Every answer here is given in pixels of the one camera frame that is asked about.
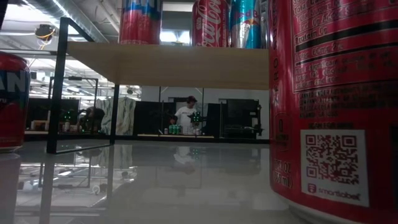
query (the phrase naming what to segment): ceiling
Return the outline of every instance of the ceiling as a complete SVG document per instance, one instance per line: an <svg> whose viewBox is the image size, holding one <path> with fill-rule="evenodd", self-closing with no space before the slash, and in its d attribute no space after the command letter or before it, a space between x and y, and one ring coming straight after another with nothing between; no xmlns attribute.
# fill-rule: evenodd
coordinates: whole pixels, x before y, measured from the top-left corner
<svg viewBox="0 0 398 224"><path fill-rule="evenodd" d="M98 30L99 35L105 41L117 42L119 34L119 21L123 0L47 0L62 5L74 4L75 13L81 13L82 17L88 19L93 30ZM53 76L55 68L55 56L37 55L33 50L56 51L58 34L55 33L50 42L43 42L36 38L34 31L41 24L58 27L55 17L46 14L45 10L31 4L32 0L10 0L7 7L4 23L0 31L1 49L23 49L29 50L22 56L28 60L31 71L37 72L37 78L31 82L31 97L47 97L50 77ZM170 45L177 40L189 45L189 30L191 29L193 0L169 0L163 4L162 33L160 35L162 44ZM74 29L70 29L70 40L85 41ZM99 99L113 96L113 83L110 83L100 74L77 60L70 58L66 61L65 77L78 76L85 78L97 78L99 80ZM81 98L82 108L91 106L94 98L94 82L89 81L64 81L63 97ZM70 93L67 88L77 87L79 93ZM134 91L132 95L127 94L127 87L121 86L121 96L141 99L141 88L130 86Z"/></svg>

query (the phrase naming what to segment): red soda can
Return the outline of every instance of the red soda can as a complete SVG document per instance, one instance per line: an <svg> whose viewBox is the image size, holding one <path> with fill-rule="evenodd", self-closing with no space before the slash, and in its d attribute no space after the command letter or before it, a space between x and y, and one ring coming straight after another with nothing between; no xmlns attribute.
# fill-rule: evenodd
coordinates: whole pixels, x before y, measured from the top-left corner
<svg viewBox="0 0 398 224"><path fill-rule="evenodd" d="M30 73L26 61L0 52L0 152L24 142Z"/></svg>
<svg viewBox="0 0 398 224"><path fill-rule="evenodd" d="M162 0L123 0L120 44L159 44Z"/></svg>
<svg viewBox="0 0 398 224"><path fill-rule="evenodd" d="M192 45L227 47L228 12L225 0L197 0L192 9Z"/></svg>

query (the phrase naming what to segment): person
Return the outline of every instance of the person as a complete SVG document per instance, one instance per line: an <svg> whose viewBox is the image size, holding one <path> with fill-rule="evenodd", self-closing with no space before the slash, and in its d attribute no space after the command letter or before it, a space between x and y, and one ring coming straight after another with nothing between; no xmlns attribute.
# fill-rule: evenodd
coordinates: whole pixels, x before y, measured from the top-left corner
<svg viewBox="0 0 398 224"><path fill-rule="evenodd" d="M94 108L93 106L85 110L80 110L79 114L82 112L86 112L86 115L81 117L76 124L78 132L80 131L80 126L85 131L91 131L91 122L93 122L93 131L100 131L101 122L105 116L105 112L102 109Z"/></svg>
<svg viewBox="0 0 398 224"><path fill-rule="evenodd" d="M179 121L179 125L182 128L182 134L193 134L193 126L191 122L191 116L193 113L196 113L197 110L194 108L197 99L194 96L189 96L187 98L187 105L178 109L175 113L175 117L173 117L170 122L171 124L176 124L177 120Z"/></svg>

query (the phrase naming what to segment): nutrition label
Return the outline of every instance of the nutrition label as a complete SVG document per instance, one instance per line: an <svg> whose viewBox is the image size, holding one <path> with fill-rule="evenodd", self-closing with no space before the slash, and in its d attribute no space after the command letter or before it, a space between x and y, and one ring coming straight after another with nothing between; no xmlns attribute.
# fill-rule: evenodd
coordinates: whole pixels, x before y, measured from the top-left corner
<svg viewBox="0 0 398 224"><path fill-rule="evenodd" d="M293 0L292 7L294 91L397 78L398 0Z"/></svg>

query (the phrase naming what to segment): wooden board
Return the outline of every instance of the wooden board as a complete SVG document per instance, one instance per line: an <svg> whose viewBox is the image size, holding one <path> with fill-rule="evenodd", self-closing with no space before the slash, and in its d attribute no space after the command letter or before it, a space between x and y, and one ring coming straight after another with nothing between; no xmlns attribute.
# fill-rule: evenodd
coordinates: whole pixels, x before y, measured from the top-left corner
<svg viewBox="0 0 398 224"><path fill-rule="evenodd" d="M268 50L69 42L68 53L120 85L268 90Z"/></svg>

